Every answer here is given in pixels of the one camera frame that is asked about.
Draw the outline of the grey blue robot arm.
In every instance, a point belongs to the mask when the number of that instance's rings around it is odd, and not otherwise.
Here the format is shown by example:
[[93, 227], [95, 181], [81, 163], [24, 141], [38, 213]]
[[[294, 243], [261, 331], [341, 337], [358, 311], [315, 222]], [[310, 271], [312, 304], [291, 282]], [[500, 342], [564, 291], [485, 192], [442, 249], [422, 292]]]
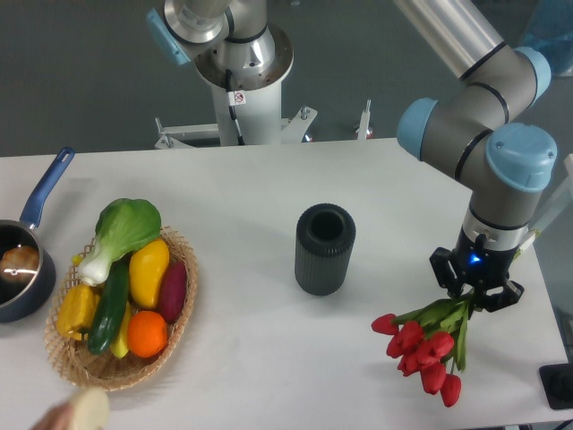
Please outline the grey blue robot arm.
[[[523, 294], [509, 266], [552, 175], [552, 137], [516, 122], [548, 88], [550, 66], [530, 47], [509, 47], [468, 1], [401, 1], [398, 8], [463, 83], [449, 101], [412, 103], [397, 129], [404, 150], [472, 192], [456, 246], [437, 249], [431, 265], [450, 296], [472, 287], [475, 307], [495, 312]], [[268, 23], [262, 1], [167, 1], [147, 23], [167, 56], [194, 63], [211, 86], [211, 131], [222, 145], [303, 139], [315, 112], [280, 114], [293, 50]]]

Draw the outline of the person's bare hand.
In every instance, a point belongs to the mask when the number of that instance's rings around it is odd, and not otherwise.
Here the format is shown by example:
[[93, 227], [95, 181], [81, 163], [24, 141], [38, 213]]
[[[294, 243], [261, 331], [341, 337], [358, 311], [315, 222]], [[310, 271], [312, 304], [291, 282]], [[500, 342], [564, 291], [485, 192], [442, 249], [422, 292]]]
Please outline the person's bare hand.
[[62, 402], [50, 408], [30, 430], [66, 430], [73, 420], [73, 405]]

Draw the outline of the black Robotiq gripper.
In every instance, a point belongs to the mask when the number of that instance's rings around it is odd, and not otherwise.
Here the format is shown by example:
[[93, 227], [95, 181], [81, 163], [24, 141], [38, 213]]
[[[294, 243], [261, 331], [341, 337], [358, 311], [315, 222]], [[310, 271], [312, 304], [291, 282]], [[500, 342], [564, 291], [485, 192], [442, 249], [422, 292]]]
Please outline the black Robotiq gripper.
[[517, 247], [492, 250], [481, 239], [472, 240], [463, 229], [453, 251], [438, 247], [430, 256], [430, 263], [441, 288], [449, 297], [461, 297], [465, 284], [472, 287], [501, 287], [501, 291], [476, 288], [474, 309], [489, 313], [515, 305], [523, 296], [524, 287], [509, 279], [509, 266]]

